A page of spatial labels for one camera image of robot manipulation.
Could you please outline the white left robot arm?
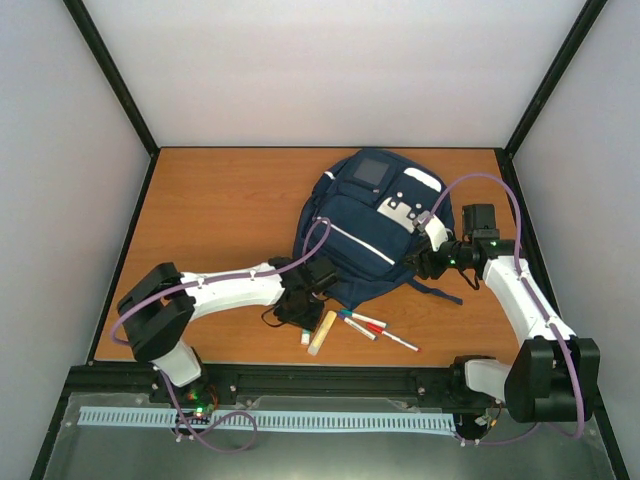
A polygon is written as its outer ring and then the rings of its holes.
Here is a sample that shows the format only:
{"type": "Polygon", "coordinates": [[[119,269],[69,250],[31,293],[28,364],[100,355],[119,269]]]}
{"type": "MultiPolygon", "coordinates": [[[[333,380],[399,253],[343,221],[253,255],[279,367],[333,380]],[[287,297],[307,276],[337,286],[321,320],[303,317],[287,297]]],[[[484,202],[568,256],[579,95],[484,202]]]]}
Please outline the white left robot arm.
{"type": "Polygon", "coordinates": [[[195,350],[182,336],[192,321],[209,314],[265,306],[275,328],[290,324],[313,331],[324,311],[320,296],[337,283],[326,257],[275,257],[244,270],[196,274],[171,263],[152,269],[118,303],[122,327],[134,358],[163,372],[186,402],[201,400],[208,378],[195,350]]]}

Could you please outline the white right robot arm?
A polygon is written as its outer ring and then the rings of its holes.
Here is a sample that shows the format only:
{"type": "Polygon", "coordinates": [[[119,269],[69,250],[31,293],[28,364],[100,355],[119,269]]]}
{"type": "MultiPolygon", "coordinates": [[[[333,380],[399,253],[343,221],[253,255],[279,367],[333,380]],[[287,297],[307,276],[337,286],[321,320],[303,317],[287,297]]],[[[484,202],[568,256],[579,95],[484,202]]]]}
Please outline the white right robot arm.
{"type": "Polygon", "coordinates": [[[492,397],[520,423],[586,422],[597,392],[599,349],[577,337],[549,304],[527,261],[517,257],[518,242],[501,238],[493,205],[464,207],[462,239],[430,212],[409,220],[420,239],[406,266],[422,279],[438,279],[448,269],[473,272],[469,284],[494,294],[519,344],[511,365],[486,356],[456,358],[454,390],[492,397]]]}

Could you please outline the navy blue backpack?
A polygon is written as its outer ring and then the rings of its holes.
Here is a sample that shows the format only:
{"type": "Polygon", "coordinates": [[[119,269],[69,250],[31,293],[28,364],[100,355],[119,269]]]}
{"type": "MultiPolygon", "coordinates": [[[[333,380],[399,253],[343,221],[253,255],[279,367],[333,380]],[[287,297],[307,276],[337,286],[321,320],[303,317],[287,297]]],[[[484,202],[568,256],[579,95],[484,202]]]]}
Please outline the navy blue backpack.
{"type": "Polygon", "coordinates": [[[404,264],[417,246],[415,220],[433,212],[455,228],[444,181],[397,153],[364,148],[324,171],[305,202],[293,254],[314,246],[336,267],[338,281],[326,294],[348,310],[402,285],[457,305],[462,299],[416,280],[404,264]]]}

